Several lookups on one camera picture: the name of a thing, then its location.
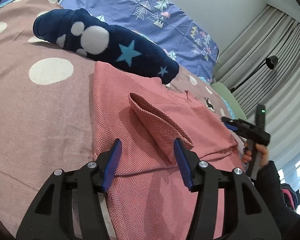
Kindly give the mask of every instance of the floor lamp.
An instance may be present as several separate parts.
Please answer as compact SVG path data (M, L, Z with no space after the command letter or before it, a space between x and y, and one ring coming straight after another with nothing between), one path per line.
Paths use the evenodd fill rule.
M244 84L249 78L251 78L255 73L257 73L258 70L260 70L264 65L267 65L268 68L273 70L277 64L278 64L277 56L267 57L265 63L261 64L254 71L252 71L252 73L245 80L243 80L239 85L237 85L236 87L231 88L230 92L233 93L234 91L236 91L239 87L242 86L242 84Z

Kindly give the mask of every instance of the metal screw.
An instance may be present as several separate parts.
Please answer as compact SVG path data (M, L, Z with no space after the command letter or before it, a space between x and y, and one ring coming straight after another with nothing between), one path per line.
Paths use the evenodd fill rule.
M204 162L204 161L202 161L202 162L199 162L199 166L201 167L201 168L206 168L206 167L208 167L208 163L207 162Z
M97 166L97 164L95 162L89 162L87 164L87 166L88 166L88 168L93 169L93 168L95 168Z
M59 176L62 174L62 169L56 169L54 172L53 172L54 175L56 176Z
M235 168L234 169L234 173L237 175L241 175L242 174L242 170L240 168Z

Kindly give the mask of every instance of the dark blanket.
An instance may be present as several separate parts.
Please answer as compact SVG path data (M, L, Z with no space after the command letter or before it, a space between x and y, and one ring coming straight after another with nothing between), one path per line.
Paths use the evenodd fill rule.
M110 63L143 77L160 77L168 84L179 65L158 45L118 25L108 25L85 9L55 9L39 16L34 35L94 61Z

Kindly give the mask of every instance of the green pillow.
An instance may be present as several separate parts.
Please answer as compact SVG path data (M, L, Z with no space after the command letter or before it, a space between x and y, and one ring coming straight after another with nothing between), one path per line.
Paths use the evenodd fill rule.
M228 90L228 88L220 83L216 82L211 84L211 87L225 100L228 102L229 106L231 107L234 115L237 119L247 120L246 115L242 111L240 105L238 104L237 100L235 100L234 96Z

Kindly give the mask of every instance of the pink cloth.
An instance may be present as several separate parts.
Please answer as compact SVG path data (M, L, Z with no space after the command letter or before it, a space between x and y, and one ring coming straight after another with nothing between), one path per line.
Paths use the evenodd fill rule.
M201 160L231 171L242 168L237 141L191 93L168 90L160 78L145 78L95 64L93 97L96 153L122 141L122 157L107 204L118 240L184 240L197 194L184 186L173 141L182 138ZM219 191L215 238L223 226Z
M291 206L292 206L292 208L293 208L293 210L296 210L296 208L294 207L294 202L293 202L293 198L292 198L292 196L291 196L291 192L288 190L288 189L282 189L282 193L283 194L286 194L287 196L288 196L288 198L289 198L289 201L290 201L290 203L291 203Z

